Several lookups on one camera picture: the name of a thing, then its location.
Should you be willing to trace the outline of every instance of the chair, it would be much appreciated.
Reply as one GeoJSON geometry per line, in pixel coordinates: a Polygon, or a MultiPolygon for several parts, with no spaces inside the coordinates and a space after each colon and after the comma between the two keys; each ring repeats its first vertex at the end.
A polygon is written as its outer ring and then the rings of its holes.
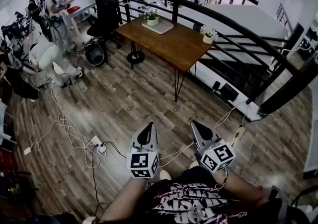
{"type": "Polygon", "coordinates": [[[113,31],[122,23],[118,0],[95,0],[98,20],[87,31],[93,37],[111,40],[120,48],[121,45],[113,40],[113,31]]]}

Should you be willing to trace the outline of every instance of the power strip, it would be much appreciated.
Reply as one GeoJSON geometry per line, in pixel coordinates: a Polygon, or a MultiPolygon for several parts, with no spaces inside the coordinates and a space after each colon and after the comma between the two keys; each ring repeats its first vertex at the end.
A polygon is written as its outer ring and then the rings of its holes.
{"type": "Polygon", "coordinates": [[[90,141],[91,143],[93,143],[94,145],[98,145],[97,150],[103,154],[106,152],[107,147],[103,144],[103,142],[98,138],[98,136],[95,136],[92,138],[92,140],[90,141]]]}

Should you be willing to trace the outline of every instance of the desk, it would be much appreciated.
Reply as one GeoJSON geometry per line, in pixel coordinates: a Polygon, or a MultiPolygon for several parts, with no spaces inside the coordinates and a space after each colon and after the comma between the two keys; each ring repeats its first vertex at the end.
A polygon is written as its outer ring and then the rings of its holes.
{"type": "Polygon", "coordinates": [[[76,17],[79,14],[82,14],[84,11],[90,9],[91,7],[96,6],[95,0],[73,0],[71,3],[71,7],[79,6],[79,9],[74,11],[73,13],[68,13],[66,10],[64,10],[64,14],[71,19],[72,25],[74,26],[75,32],[79,39],[82,42],[82,38],[80,35],[80,31],[76,25],[76,22],[74,20],[74,17],[76,17]]]}
{"type": "Polygon", "coordinates": [[[160,35],[143,27],[143,21],[145,21],[143,16],[138,17],[120,26],[116,31],[174,67],[174,101],[177,102],[185,73],[212,45],[205,44],[202,41],[203,35],[199,32],[177,22],[172,22],[174,25],[172,30],[160,35]],[[181,84],[179,84],[180,73],[183,74],[181,84]]]}

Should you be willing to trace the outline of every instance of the wooden table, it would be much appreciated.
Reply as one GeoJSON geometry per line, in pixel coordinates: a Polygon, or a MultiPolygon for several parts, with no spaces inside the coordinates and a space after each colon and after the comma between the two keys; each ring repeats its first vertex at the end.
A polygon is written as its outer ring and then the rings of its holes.
{"type": "Polygon", "coordinates": [[[203,35],[199,32],[167,18],[161,18],[174,25],[172,30],[162,35],[143,27],[142,22],[145,21],[143,16],[122,25],[116,31],[174,67],[174,101],[177,102],[185,73],[212,45],[205,44],[202,41],[203,35]],[[183,77],[179,86],[180,73],[183,74],[183,77]]]}

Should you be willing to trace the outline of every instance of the potted plant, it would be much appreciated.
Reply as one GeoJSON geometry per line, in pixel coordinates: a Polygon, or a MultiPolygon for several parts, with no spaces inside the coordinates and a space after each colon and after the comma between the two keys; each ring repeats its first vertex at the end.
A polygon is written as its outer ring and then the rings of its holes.
{"type": "Polygon", "coordinates": [[[159,24],[159,16],[156,11],[150,11],[145,14],[145,19],[147,19],[147,24],[149,26],[156,26],[159,24]]]}
{"type": "Polygon", "coordinates": [[[206,44],[212,44],[213,41],[216,41],[218,39],[218,33],[215,29],[202,27],[201,28],[203,35],[203,42],[206,44]]]}

